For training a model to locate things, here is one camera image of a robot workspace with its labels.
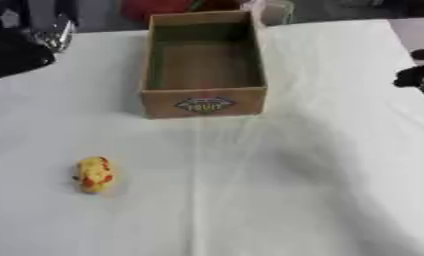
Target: cardboard box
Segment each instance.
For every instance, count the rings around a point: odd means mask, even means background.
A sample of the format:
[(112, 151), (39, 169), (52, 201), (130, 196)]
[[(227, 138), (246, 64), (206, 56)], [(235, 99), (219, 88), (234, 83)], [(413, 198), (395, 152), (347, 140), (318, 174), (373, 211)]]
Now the cardboard box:
[(140, 95), (149, 118), (258, 114), (266, 82), (252, 15), (155, 15)]

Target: small toy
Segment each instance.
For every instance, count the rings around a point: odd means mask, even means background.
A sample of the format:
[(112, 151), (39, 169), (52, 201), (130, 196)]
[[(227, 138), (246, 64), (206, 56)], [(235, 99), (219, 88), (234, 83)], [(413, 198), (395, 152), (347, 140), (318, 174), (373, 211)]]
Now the small toy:
[(105, 157), (95, 156), (81, 160), (77, 164), (78, 176), (73, 177), (86, 193), (106, 190), (114, 181), (115, 172)]

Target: white tablecloth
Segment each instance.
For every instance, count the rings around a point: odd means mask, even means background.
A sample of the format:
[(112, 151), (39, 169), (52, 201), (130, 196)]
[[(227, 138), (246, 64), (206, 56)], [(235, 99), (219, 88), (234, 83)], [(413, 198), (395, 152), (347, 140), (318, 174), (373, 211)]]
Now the white tablecloth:
[[(260, 32), (260, 116), (146, 120), (145, 33), (0, 80), (0, 256), (424, 256), (424, 97), (387, 21)], [(80, 194), (76, 161), (120, 168)]]

